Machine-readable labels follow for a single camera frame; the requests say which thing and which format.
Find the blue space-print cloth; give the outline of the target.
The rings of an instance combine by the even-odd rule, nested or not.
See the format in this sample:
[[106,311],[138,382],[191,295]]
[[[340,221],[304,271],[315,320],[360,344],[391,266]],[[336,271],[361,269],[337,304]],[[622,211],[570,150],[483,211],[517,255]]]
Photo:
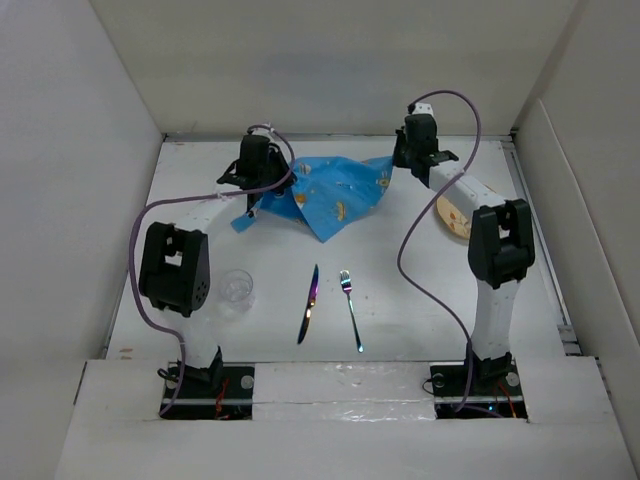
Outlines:
[[390,185],[392,170],[390,156],[364,161],[343,156],[303,157],[295,163],[292,186],[281,194],[264,193],[231,226],[241,233],[260,213],[268,212],[308,226],[324,243],[376,207]]

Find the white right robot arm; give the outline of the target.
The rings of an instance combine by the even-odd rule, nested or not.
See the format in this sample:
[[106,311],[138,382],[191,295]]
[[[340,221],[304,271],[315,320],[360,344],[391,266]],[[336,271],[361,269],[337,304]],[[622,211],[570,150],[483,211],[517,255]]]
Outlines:
[[478,298],[462,381],[471,392],[486,393],[511,365],[515,296],[535,261],[531,208],[523,199],[495,193],[466,173],[456,155],[441,150],[433,115],[407,115],[396,134],[393,164],[409,169],[470,221],[467,258]]

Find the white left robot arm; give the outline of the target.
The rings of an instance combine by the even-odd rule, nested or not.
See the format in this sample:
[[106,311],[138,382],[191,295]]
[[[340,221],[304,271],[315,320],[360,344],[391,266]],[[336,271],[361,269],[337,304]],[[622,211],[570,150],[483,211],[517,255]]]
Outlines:
[[234,160],[217,182],[231,185],[232,191],[157,200],[146,205],[134,220],[129,238],[128,270],[134,302],[142,320],[150,328],[171,335],[179,345],[179,359],[174,369],[161,369],[159,376],[174,389],[188,379],[188,384],[201,396],[212,396],[222,387],[220,357],[213,365],[200,362],[187,364],[187,341],[182,333],[161,326],[151,320],[144,310],[142,299],[160,311],[170,310],[188,318],[200,309],[209,294],[210,255],[209,238],[203,227],[184,227],[177,223],[155,221],[146,229],[142,260],[135,266],[135,248],[144,217],[153,209],[174,204],[195,202],[199,209],[207,209],[233,197],[246,199],[246,213],[242,219],[253,218],[267,195],[282,194],[296,180],[293,172],[296,157],[286,160],[278,144],[255,131],[255,125],[242,138],[239,157]]

